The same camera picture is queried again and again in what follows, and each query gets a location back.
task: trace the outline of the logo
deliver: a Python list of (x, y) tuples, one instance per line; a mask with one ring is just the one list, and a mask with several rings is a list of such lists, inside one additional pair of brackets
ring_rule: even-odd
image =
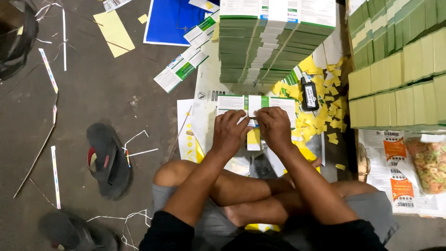
[(206, 94), (205, 94), (204, 92), (200, 92), (200, 93), (197, 95), (197, 98), (198, 98), (199, 100), (203, 100), (204, 98), (206, 98)]

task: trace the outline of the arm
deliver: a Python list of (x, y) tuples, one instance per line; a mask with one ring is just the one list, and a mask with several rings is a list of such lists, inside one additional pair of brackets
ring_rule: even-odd
[(246, 134), (252, 129), (247, 127), (247, 117), (237, 124), (244, 116), (246, 113), (243, 110), (230, 110), (215, 118), (211, 150), (169, 198), (164, 211), (190, 226), (195, 226), (221, 170), (234, 157)]
[(267, 145), (285, 166), (314, 217), (326, 225), (357, 220), (356, 213), (291, 142), (286, 112), (279, 107), (268, 107), (258, 110), (256, 114)]

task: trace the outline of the hand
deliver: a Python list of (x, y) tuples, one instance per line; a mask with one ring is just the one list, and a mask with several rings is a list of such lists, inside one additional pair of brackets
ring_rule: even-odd
[(291, 125), (286, 111), (276, 106), (264, 107), (255, 115), (266, 144), (276, 155), (296, 147), (291, 142)]
[(210, 150), (212, 153), (227, 161), (234, 157), (245, 141), (246, 134), (252, 129), (252, 126), (247, 126), (248, 117), (237, 124), (245, 116), (246, 112), (243, 110), (229, 110), (215, 118), (214, 141)]

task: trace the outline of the plastic bag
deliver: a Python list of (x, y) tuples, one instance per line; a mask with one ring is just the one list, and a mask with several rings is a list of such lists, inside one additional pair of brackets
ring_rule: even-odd
[(446, 192), (446, 143), (424, 143), (419, 138), (405, 140), (413, 164), (426, 193)]

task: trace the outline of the blue paper sheet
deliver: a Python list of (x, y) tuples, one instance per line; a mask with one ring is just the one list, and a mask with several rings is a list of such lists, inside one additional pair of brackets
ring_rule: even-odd
[(189, 0), (152, 0), (144, 43), (190, 46), (183, 36), (204, 20), (206, 11), (188, 2)]

